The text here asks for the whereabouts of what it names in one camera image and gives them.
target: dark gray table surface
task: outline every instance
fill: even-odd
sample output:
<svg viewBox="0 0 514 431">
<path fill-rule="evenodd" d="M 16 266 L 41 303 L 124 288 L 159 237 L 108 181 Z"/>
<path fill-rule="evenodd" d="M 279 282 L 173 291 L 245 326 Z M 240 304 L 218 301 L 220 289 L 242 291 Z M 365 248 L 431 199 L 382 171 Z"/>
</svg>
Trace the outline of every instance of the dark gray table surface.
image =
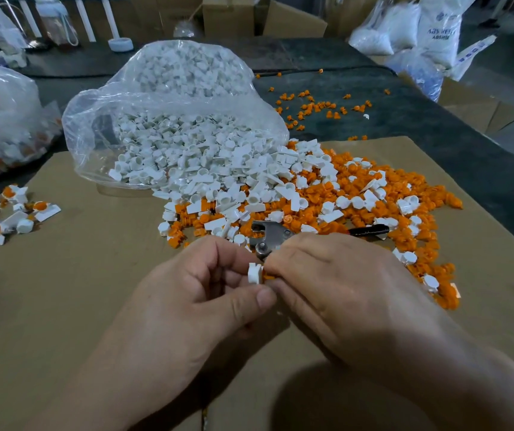
<svg viewBox="0 0 514 431">
<path fill-rule="evenodd" d="M 370 119 L 350 112 L 339 121 L 327 119 L 325 112 L 313 113 L 304 121 L 303 132 L 291 130 L 297 138 L 318 138 L 320 141 L 346 140 L 349 136 L 368 138 L 409 136 L 450 176 L 480 203 L 492 216 L 514 234 L 514 155 L 494 144 L 433 103 L 415 88 L 404 84 L 390 72 L 379 69 L 367 57 L 340 40 L 271 39 L 223 41 L 237 50 L 255 71 L 281 69 L 353 68 L 341 71 L 300 72 L 282 77 L 255 79 L 261 97 L 277 107 L 275 101 L 287 94 L 308 89 L 317 101 L 336 102 L 337 107 L 351 108 L 370 100 Z M 102 86 L 130 55 L 112 56 L 103 47 L 88 46 L 74 56 L 59 53 L 38 55 L 27 74 L 58 76 L 39 78 L 37 84 L 42 102 L 57 100 L 63 109 L 79 91 Z M 91 78 L 63 78 L 95 75 Z M 269 92 L 273 86 L 275 92 Z M 390 89 L 386 95 L 384 89 Z M 351 99 L 343 100 L 346 94 Z M 284 101 L 283 116 L 296 116 L 303 99 Z M 28 166 L 0 176 L 0 188 L 13 181 L 27 182 L 55 151 L 65 151 L 60 139 L 45 157 Z"/>
</svg>

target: fingernail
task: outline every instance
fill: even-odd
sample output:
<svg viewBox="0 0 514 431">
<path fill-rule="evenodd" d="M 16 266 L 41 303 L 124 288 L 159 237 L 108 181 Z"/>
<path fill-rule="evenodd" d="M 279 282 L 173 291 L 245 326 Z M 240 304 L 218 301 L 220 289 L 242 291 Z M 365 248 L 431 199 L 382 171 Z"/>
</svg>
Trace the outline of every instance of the fingernail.
<svg viewBox="0 0 514 431">
<path fill-rule="evenodd" d="M 259 291 L 259 293 L 257 293 L 257 303 L 261 310 L 270 309 L 276 301 L 277 295 L 275 295 L 275 292 L 268 287 L 264 287 Z"/>
</svg>

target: finger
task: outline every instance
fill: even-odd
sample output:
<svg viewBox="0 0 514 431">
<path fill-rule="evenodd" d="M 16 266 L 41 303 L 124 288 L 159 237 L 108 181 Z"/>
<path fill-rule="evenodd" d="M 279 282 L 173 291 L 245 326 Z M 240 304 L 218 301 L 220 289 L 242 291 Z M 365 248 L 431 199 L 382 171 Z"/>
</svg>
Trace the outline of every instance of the finger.
<svg viewBox="0 0 514 431">
<path fill-rule="evenodd" d="M 318 260 L 299 248 L 281 247 L 265 260 L 268 274 L 282 277 L 293 289 L 303 295 L 319 312 L 327 307 L 330 285 L 327 275 L 330 265 Z"/>
<path fill-rule="evenodd" d="M 356 246 L 367 243 L 362 239 L 343 233 L 320 235 L 315 233 L 299 233 L 283 243 L 283 246 L 297 248 L 316 259 L 331 262 L 343 250 L 354 250 Z"/>
<path fill-rule="evenodd" d="M 324 337 L 329 331 L 318 313 L 311 307 L 307 300 L 290 285 L 280 278 L 267 282 L 277 295 L 281 297 L 285 304 L 319 337 Z"/>
<path fill-rule="evenodd" d="M 271 288 L 252 284 L 197 305 L 206 335 L 217 344 L 264 314 L 276 301 L 277 295 Z"/>
<path fill-rule="evenodd" d="M 197 278 L 204 286 L 209 283 L 211 273 L 217 267 L 246 275 L 249 263 L 257 262 L 259 260 L 253 253 L 216 236 L 197 239 L 179 255 L 180 267 Z"/>
</svg>

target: tool handle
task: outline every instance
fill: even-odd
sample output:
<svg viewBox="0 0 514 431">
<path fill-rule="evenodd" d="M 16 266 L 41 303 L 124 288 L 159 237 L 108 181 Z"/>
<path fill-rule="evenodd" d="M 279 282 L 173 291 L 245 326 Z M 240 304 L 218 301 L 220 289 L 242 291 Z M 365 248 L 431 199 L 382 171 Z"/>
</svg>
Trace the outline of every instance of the tool handle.
<svg viewBox="0 0 514 431">
<path fill-rule="evenodd" d="M 386 234 L 390 231 L 385 224 L 376 224 L 371 227 L 352 228 L 349 234 L 355 237 L 376 236 L 377 234 Z"/>
</svg>

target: metal tool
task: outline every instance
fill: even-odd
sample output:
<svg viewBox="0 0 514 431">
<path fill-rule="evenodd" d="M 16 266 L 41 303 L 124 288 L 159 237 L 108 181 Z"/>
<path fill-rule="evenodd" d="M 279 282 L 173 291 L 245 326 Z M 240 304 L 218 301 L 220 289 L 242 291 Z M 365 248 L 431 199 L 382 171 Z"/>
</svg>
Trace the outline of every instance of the metal tool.
<svg viewBox="0 0 514 431">
<path fill-rule="evenodd" d="M 272 221 L 253 221 L 251 230 L 257 233 L 265 233 L 263 237 L 250 237 L 249 246 L 255 249 L 257 257 L 265 260 L 269 254 L 282 245 L 282 243 L 294 236 L 295 233 L 285 228 L 282 224 Z M 355 237 L 378 236 L 387 234 L 389 227 L 383 224 L 376 224 L 370 227 L 352 228 L 349 234 Z"/>
</svg>

